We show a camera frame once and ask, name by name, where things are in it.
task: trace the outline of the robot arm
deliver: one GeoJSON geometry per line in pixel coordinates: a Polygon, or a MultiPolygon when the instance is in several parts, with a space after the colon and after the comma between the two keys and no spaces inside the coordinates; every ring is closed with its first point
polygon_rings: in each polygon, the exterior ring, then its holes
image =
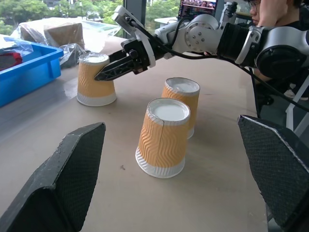
{"type": "Polygon", "coordinates": [[[180,25],[176,40],[178,22],[155,30],[154,37],[161,42],[158,44],[123,6],[116,8],[113,19],[135,38],[122,42],[123,50],[110,55],[111,63],[97,74],[97,81],[114,80],[129,72],[139,74],[154,67],[156,60],[173,57],[170,50],[178,54],[207,51],[240,66],[258,68],[271,78],[285,78],[309,66],[308,31],[219,25],[213,16],[202,14],[180,25]]]}

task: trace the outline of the computer screen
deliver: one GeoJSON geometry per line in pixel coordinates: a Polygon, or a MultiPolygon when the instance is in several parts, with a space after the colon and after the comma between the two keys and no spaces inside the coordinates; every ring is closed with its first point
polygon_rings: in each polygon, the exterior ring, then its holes
{"type": "Polygon", "coordinates": [[[217,0],[181,0],[178,18],[190,17],[194,19],[201,14],[214,16],[217,0]]]}

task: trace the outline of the paper cup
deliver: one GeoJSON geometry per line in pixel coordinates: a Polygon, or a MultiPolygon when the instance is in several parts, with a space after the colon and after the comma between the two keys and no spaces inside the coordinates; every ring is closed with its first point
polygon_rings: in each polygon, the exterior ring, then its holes
{"type": "Polygon", "coordinates": [[[162,98],[173,98],[182,101],[190,108],[188,139],[194,134],[194,125],[197,118],[197,105],[200,87],[198,83],[182,78],[173,77],[165,82],[162,98]]]}
{"type": "Polygon", "coordinates": [[[110,63],[109,57],[100,53],[80,56],[77,100],[87,106],[104,106],[116,100],[113,81],[95,81],[95,76],[110,63]]]}
{"type": "Polygon", "coordinates": [[[183,102],[159,98],[148,104],[136,161],[147,174],[170,178],[184,167],[190,109],[183,102]]]}

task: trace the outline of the window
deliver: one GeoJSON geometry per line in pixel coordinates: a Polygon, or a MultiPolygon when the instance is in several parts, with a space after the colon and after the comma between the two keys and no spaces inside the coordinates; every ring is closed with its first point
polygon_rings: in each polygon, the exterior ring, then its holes
{"type": "Polygon", "coordinates": [[[111,16],[118,5],[123,0],[0,0],[0,34],[10,35],[20,23],[49,17],[101,22],[100,29],[111,33],[116,25],[111,16]]]}
{"type": "Polygon", "coordinates": [[[176,21],[180,0],[147,0],[145,28],[153,33],[162,25],[176,21]]]}

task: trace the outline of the cable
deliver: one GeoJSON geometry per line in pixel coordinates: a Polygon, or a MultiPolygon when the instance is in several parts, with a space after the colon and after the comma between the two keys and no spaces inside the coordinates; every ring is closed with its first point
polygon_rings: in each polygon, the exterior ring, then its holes
{"type": "Polygon", "coordinates": [[[175,31],[174,39],[173,39],[172,43],[170,44],[172,47],[174,46],[174,43],[176,42],[179,28],[180,28],[180,26],[182,25],[182,23],[183,23],[185,20],[191,20],[191,19],[190,19],[189,17],[183,17],[183,18],[179,21],[179,23],[178,23],[178,25],[177,25],[177,28],[176,28],[176,31],[175,31]]]}
{"type": "Polygon", "coordinates": [[[256,92],[256,86],[255,86],[255,81],[254,81],[254,73],[252,71],[252,68],[249,68],[249,71],[251,73],[251,80],[252,80],[252,85],[253,85],[253,94],[254,94],[254,101],[255,101],[255,110],[256,110],[256,115],[258,118],[261,118],[261,112],[260,112],[260,108],[259,108],[259,102],[257,99],[257,92],[256,92]]]}
{"type": "Polygon", "coordinates": [[[148,31],[146,31],[142,26],[137,24],[134,20],[131,20],[130,23],[131,23],[131,25],[133,25],[134,27],[139,29],[142,33],[144,33],[153,43],[157,44],[163,51],[165,51],[167,53],[171,53],[172,55],[175,55],[175,56],[178,56],[178,57],[182,57],[182,58],[185,58],[185,59],[210,59],[210,58],[217,58],[217,56],[198,56],[198,57],[193,57],[193,56],[184,55],[184,54],[179,53],[179,52],[175,52],[172,49],[169,49],[168,47],[166,47],[164,44],[162,44],[161,41],[159,41],[156,37],[154,37],[148,31]]]}
{"type": "MultiPolygon", "coordinates": [[[[188,56],[188,55],[184,55],[182,53],[173,51],[172,49],[169,49],[168,47],[166,47],[164,44],[162,44],[161,41],[159,41],[157,38],[155,38],[152,34],[150,34],[148,31],[146,31],[142,26],[140,26],[139,24],[137,24],[134,20],[130,21],[131,25],[133,25],[134,27],[136,27],[137,29],[139,29],[142,33],[144,33],[153,43],[156,43],[157,45],[159,45],[159,47],[167,52],[167,53],[171,53],[172,55],[178,56],[178,57],[182,57],[185,59],[209,59],[209,58],[218,58],[217,56],[198,56],[198,57],[193,57],[193,56],[188,56]]],[[[265,81],[261,80],[259,77],[257,77],[256,75],[254,75],[253,73],[251,73],[249,70],[239,66],[238,64],[236,64],[235,62],[229,60],[229,59],[225,59],[225,58],[220,58],[221,60],[225,60],[228,61],[232,64],[234,64],[235,66],[239,67],[240,69],[242,69],[244,72],[246,72],[247,74],[249,74],[251,77],[253,77],[255,80],[258,80],[260,82],[261,85],[264,85],[265,87],[267,87],[271,92],[273,92],[275,95],[280,96],[281,98],[285,99],[286,101],[288,101],[289,103],[292,103],[293,105],[297,106],[298,108],[306,111],[309,113],[309,108],[306,108],[302,105],[300,105],[299,103],[291,100],[290,98],[286,97],[284,94],[280,93],[278,90],[276,90],[273,86],[267,84],[265,81]]]]}

